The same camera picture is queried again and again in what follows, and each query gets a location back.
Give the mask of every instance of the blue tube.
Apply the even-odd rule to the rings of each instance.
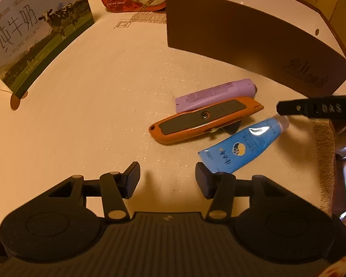
[[[275,115],[242,129],[198,154],[211,172],[233,173],[258,157],[288,125],[287,117]]]

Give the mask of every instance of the cow picture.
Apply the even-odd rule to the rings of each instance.
[[[64,29],[72,24],[73,30],[76,28],[76,23],[78,22],[75,9],[72,3],[58,9],[56,12],[52,13],[53,9],[45,11],[39,20],[44,20],[49,24],[52,30],[62,35],[62,38],[65,39]]]

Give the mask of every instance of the table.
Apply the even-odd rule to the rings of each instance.
[[[133,13],[109,13],[100,0],[89,2],[95,24],[53,60],[17,111],[10,109],[10,93],[0,91],[0,223],[71,175],[96,179],[124,171],[132,161],[139,161],[141,179],[126,201],[128,211],[205,213],[210,201],[195,181],[197,152],[228,135],[164,146],[148,127],[175,113],[176,97],[242,78],[254,81],[255,99],[265,109],[241,128],[274,115],[279,100],[303,96],[261,75],[169,48],[165,24],[115,28]],[[346,82],[336,94],[346,94]],[[235,176],[265,175],[319,206],[312,122],[290,121],[288,131]],[[236,198],[233,215],[246,207],[248,198]],[[100,198],[88,199],[88,208],[102,216]]]

